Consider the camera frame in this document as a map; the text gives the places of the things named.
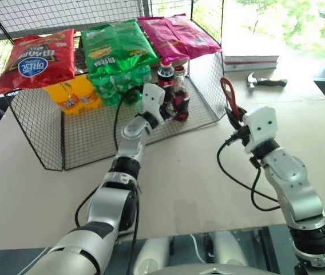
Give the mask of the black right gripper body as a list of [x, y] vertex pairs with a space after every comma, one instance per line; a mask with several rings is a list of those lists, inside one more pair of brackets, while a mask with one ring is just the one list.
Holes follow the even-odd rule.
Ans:
[[247, 125], [242, 126], [240, 124], [234, 126], [234, 132], [227, 140], [227, 144], [230, 145], [234, 141], [240, 139], [243, 146], [249, 143], [250, 130]]

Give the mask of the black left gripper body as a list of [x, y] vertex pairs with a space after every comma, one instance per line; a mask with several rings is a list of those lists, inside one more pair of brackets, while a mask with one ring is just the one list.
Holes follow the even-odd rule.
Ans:
[[160, 115], [164, 121], [173, 119], [176, 116], [173, 105], [171, 101], [165, 101], [160, 106]]

